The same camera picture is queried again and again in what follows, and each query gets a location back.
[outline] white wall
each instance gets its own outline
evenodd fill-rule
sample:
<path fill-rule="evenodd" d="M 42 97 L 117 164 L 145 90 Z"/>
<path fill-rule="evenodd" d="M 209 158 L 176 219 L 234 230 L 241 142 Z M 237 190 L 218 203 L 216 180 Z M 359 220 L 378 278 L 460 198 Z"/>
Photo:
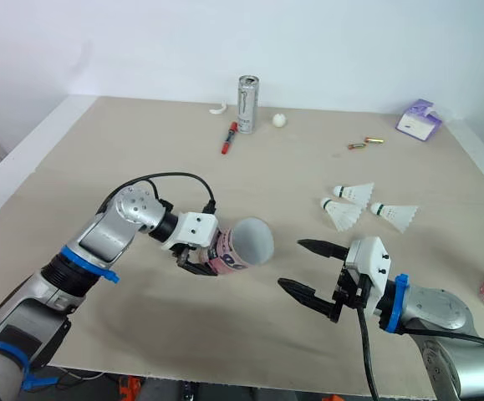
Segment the white wall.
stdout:
<path fill-rule="evenodd" d="M 0 137 L 65 92 L 399 112 L 419 97 L 484 139 L 484 0 L 0 0 Z"/>

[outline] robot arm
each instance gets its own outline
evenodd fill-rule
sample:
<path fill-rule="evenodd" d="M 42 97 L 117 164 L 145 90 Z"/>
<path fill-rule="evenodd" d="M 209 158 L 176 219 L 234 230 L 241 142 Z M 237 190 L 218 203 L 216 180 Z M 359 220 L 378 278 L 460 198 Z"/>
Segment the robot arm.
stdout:
<path fill-rule="evenodd" d="M 138 185 L 119 189 L 47 266 L 2 302 L 0 401 L 15 399 L 20 388 L 53 383 L 37 380 L 29 372 L 50 361 L 71 327 L 68 315 L 80 306 L 99 278 L 119 280 L 110 268 L 137 232 L 172 250 L 178 266 L 195 274 L 216 275 L 210 267 L 187 260 L 189 250 L 210 246 L 217 229 L 216 217 L 193 212 L 175 216 L 171 208 Z"/>
<path fill-rule="evenodd" d="M 281 278 L 278 283 L 286 292 L 333 322 L 338 322 L 344 305 L 361 309 L 365 318 L 378 315 L 382 329 L 407 333 L 415 341 L 437 399 L 484 399 L 484 339 L 477 337 L 463 301 L 444 290 L 410 286 L 406 275 L 388 280 L 391 260 L 378 237 L 354 241 L 349 249 L 326 241 L 298 243 L 344 261 L 344 267 L 334 303 L 316 297 L 310 287 Z"/>

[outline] silver can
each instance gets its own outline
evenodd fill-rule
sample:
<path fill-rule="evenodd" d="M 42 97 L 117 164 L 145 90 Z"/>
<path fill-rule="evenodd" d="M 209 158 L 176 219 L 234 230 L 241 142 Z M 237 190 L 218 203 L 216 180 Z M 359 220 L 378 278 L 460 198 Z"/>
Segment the silver can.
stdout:
<path fill-rule="evenodd" d="M 251 134 L 257 122 L 259 79 L 243 75 L 238 81 L 238 132 Z"/>

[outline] light wood surface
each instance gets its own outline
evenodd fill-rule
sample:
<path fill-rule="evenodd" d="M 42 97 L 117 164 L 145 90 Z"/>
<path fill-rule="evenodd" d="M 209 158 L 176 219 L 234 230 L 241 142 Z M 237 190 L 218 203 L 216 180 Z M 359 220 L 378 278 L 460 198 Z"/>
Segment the light wood surface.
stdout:
<path fill-rule="evenodd" d="M 356 314 L 339 324 L 297 304 L 276 284 L 289 277 L 330 298 L 340 263 L 296 245 L 316 238 L 347 246 L 380 236 L 393 266 L 424 287 L 465 301 L 484 336 L 484 177 L 446 129 L 423 143 L 400 134 L 395 116 L 282 110 L 288 124 L 260 109 L 254 135 L 238 135 L 220 154 L 234 108 L 101 98 L 47 155 L 0 210 L 0 301 L 94 214 L 118 184 L 147 173 L 202 175 L 230 226 L 246 216 L 272 228 L 276 251 L 266 265 L 230 276 L 196 277 L 169 252 L 137 236 L 115 265 L 120 283 L 101 281 L 72 316 L 54 364 L 214 383 L 368 393 Z M 347 150 L 366 136 L 384 145 Z M 373 201 L 420 209 L 400 234 L 368 211 L 338 233 L 318 206 L 334 185 L 375 182 Z M 158 181 L 176 211 L 199 211 L 203 189 L 191 180 Z M 381 394 L 430 396 L 420 354 L 407 337 L 369 322 Z"/>

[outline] blue ring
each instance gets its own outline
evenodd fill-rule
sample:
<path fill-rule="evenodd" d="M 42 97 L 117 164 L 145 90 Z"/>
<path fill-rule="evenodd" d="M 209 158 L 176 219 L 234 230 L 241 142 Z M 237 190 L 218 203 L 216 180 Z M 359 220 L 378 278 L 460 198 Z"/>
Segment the blue ring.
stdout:
<path fill-rule="evenodd" d="M 110 280 L 111 282 L 119 281 L 119 277 L 115 272 L 112 272 L 111 270 L 108 270 L 108 269 L 103 269 L 101 267 L 95 266 L 92 263 L 89 263 L 82 257 L 75 254 L 73 251 L 71 251 L 69 247 L 66 245 L 63 248 L 61 248 L 61 254 L 65 256 L 67 259 L 69 259 L 72 263 L 82 267 L 88 272 L 96 274 L 97 276 L 102 276 L 106 280 Z"/>
<path fill-rule="evenodd" d="M 395 332 L 400 322 L 401 311 L 403 309 L 403 298 L 405 297 L 405 290 L 409 287 L 409 276 L 400 274 L 395 278 L 395 296 L 394 305 L 392 306 L 392 313 L 390 314 L 389 324 L 386 327 L 386 332 Z"/>
<path fill-rule="evenodd" d="M 6 353 L 12 354 L 23 365 L 23 382 L 21 383 L 21 389 L 29 390 L 36 387 L 49 386 L 58 382 L 59 378 L 35 378 L 30 374 L 30 361 L 28 361 L 28 357 L 23 351 L 14 345 L 0 341 L 0 349 Z"/>
<path fill-rule="evenodd" d="M 7 353 L 11 353 L 15 358 L 18 359 L 18 361 L 23 365 L 23 371 L 25 376 L 29 373 L 30 362 L 28 361 L 28 357 L 23 351 L 11 344 L 4 343 L 2 341 L 0 341 L 0 349 Z"/>

